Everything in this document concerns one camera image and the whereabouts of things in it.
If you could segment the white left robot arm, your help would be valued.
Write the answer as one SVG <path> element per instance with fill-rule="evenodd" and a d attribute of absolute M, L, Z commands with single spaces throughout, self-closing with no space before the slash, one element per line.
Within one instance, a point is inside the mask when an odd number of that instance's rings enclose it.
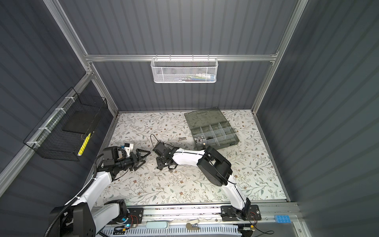
<path fill-rule="evenodd" d="M 95 159 L 93 174 L 87 184 L 65 205 L 51 211 L 44 236 L 105 236 L 102 230 L 109 223 L 116 223 L 123 231 L 138 225 L 138 216 L 130 213 L 123 199 L 109 201 L 95 213 L 91 210 L 105 188 L 118 179 L 121 171 L 136 171 L 149 155 L 150 151 L 132 151 L 127 146 L 105 148 Z"/>

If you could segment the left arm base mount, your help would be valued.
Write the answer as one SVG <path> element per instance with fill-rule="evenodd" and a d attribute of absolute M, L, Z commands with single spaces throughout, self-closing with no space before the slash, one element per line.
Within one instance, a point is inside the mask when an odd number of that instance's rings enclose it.
<path fill-rule="evenodd" d="M 139 225 L 143 220 L 143 208 L 128 208 L 126 214 L 122 213 L 121 217 L 111 220 L 108 225 Z"/>

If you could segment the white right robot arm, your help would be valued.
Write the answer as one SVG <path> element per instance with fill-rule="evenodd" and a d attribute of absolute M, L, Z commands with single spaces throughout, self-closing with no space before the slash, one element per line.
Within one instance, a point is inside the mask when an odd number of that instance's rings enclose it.
<path fill-rule="evenodd" d="M 171 166 L 196 166 L 213 185 L 221 187 L 235 209 L 239 220 L 247 220 L 251 201 L 242 193 L 233 176 L 232 164 L 213 147 L 201 151 L 190 151 L 166 146 L 159 142 L 153 148 L 158 155 L 157 169 Z"/>

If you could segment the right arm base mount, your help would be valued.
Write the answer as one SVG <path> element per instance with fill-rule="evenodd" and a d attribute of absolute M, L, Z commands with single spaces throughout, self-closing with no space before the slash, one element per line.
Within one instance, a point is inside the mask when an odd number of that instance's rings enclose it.
<path fill-rule="evenodd" d="M 260 221 L 262 219 L 257 205 L 250 205 L 249 209 L 238 210 L 231 205 L 221 206 L 221 217 L 224 222 L 231 221 Z"/>

